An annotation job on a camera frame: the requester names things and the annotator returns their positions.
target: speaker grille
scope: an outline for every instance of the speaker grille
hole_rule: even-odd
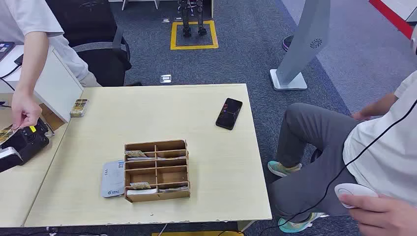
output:
[[[316,38],[310,43],[310,48],[318,48],[322,45],[323,40],[321,38]]]

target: chair armrest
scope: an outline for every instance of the chair armrest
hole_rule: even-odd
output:
[[[124,51],[121,49],[122,43],[125,43],[127,58],[124,54]],[[132,67],[132,65],[130,64],[130,50],[129,50],[129,46],[127,45],[126,41],[123,38],[123,29],[120,27],[118,27],[116,30],[112,47],[113,47],[113,52],[115,52],[118,58],[120,59],[120,61],[123,62],[125,70],[129,70]]]
[[[130,48],[129,48],[129,44],[127,44],[127,42],[124,39],[124,37],[121,38],[121,43],[125,45],[125,47],[126,47],[126,54],[127,54],[127,60],[130,61]]]

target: humanoid robot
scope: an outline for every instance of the humanoid robot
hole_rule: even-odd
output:
[[[183,28],[182,33],[184,37],[191,37],[191,28],[188,23],[188,14],[194,16],[193,8],[197,8],[198,18],[198,34],[200,36],[206,35],[207,30],[203,26],[203,0],[178,0],[178,12],[182,14]]]

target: finger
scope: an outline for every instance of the finger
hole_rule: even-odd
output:
[[[340,201],[344,204],[355,206],[364,210],[386,212],[390,210],[390,201],[392,200],[386,198],[344,194],[341,196]]]
[[[26,116],[26,118],[23,120],[22,124],[20,125],[20,127],[24,128],[27,126],[32,126],[32,125],[36,125],[37,121],[39,119],[39,116],[36,116],[34,114],[29,114],[28,116]]]
[[[388,236],[388,234],[383,228],[365,225],[361,223],[359,223],[357,226],[359,227],[359,231],[362,233],[363,236]]]
[[[387,195],[382,194],[382,193],[379,193],[379,194],[378,194],[378,196],[379,196],[380,198],[385,198],[385,199],[396,200],[394,197],[390,197],[390,196],[387,196]]]
[[[22,109],[12,108],[13,129],[18,129],[22,124]]]
[[[361,208],[356,208],[349,210],[349,213],[355,220],[365,225],[371,225],[381,228],[387,225],[387,221],[385,220],[385,212],[374,212],[363,210]]]

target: smartphone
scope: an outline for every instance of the smartphone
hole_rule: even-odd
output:
[[[231,98],[226,99],[222,110],[216,120],[216,125],[228,130],[232,130],[238,118],[242,102]]]

